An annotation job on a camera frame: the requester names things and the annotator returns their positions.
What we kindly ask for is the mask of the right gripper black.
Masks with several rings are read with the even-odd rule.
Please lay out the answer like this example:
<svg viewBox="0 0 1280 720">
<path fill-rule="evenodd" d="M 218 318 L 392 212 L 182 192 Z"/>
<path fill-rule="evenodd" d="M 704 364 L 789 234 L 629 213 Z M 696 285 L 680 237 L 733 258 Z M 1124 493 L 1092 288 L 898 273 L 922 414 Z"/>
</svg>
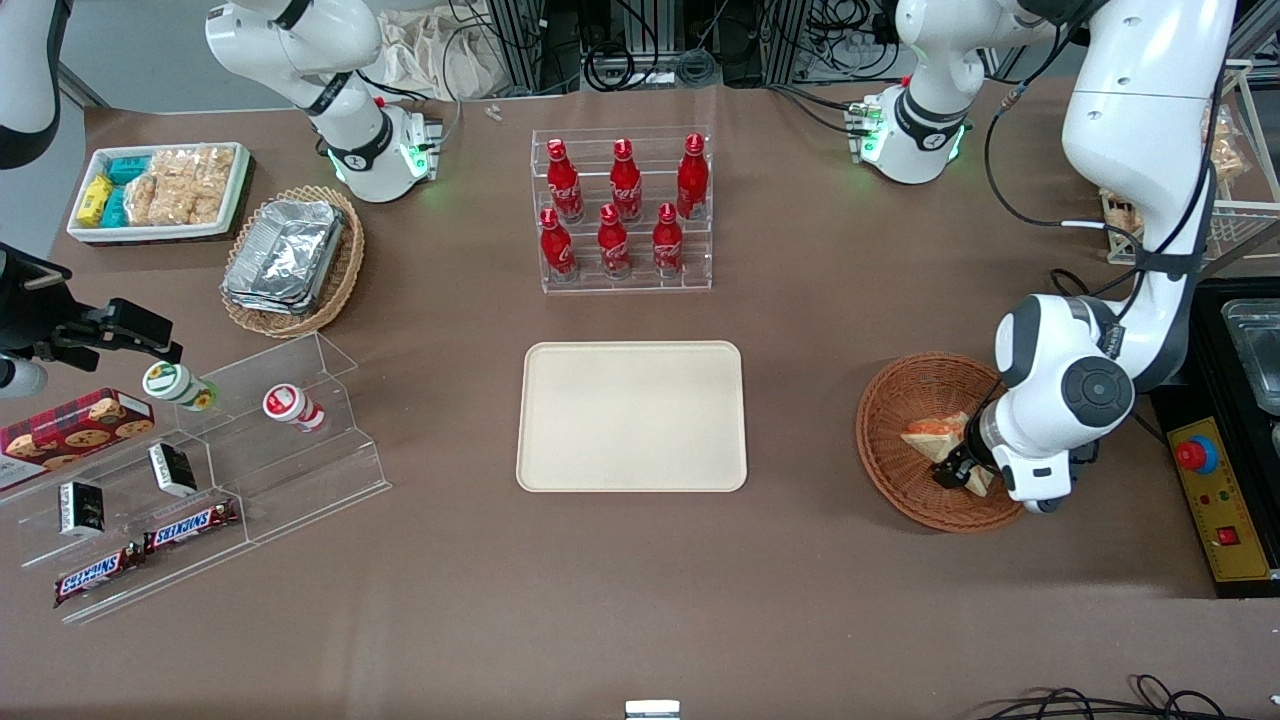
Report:
<svg viewBox="0 0 1280 720">
<path fill-rule="evenodd" d="M 172 320 L 125 299 L 111 299 L 101 310 L 99 324 L 105 329 L 63 325 L 77 318 L 77 301 L 67 284 L 70 270 L 12 246 L 1 251 L 5 355 L 35 357 L 36 346 L 47 343 L 55 332 L 55 345 L 64 348 L 128 350 L 165 363 L 182 361 L 184 347 L 169 340 Z"/>
</svg>

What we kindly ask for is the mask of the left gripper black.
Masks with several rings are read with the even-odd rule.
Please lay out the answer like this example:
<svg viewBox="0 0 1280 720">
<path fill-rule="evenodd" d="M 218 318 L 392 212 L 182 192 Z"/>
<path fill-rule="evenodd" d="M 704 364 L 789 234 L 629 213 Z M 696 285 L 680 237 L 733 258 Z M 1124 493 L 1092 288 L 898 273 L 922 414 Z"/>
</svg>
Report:
<svg viewBox="0 0 1280 720">
<path fill-rule="evenodd" d="M 998 471 L 991 448 L 982 437 L 979 425 L 966 425 L 964 451 L 951 451 L 936 464 L 936 483 L 946 489 L 964 488 L 969 484 L 975 469 L 983 466 L 988 471 Z"/>
</svg>

